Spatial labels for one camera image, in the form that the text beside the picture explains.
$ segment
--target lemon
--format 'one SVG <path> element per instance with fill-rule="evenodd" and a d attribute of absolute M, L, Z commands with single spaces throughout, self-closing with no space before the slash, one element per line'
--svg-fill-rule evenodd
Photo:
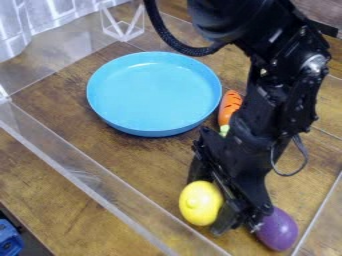
<path fill-rule="evenodd" d="M 197 226 L 214 223 L 224 204 L 220 188 L 208 181 L 196 181 L 180 196 L 180 209 L 185 219 Z"/>

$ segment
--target purple fruit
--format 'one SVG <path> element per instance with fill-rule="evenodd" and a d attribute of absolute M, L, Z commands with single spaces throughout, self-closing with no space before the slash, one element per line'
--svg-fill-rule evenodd
<path fill-rule="evenodd" d="M 288 250 L 299 237 L 299 227 L 291 215 L 275 207 L 272 216 L 264 218 L 264 225 L 257 237 L 276 251 Z"/>

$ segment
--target orange carrot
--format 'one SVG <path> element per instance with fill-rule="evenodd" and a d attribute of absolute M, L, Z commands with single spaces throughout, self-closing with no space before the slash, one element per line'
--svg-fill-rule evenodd
<path fill-rule="evenodd" d="M 229 90 L 221 100 L 220 105 L 220 126 L 230 124 L 230 118 L 233 113 L 241 108 L 242 98 L 237 91 Z"/>

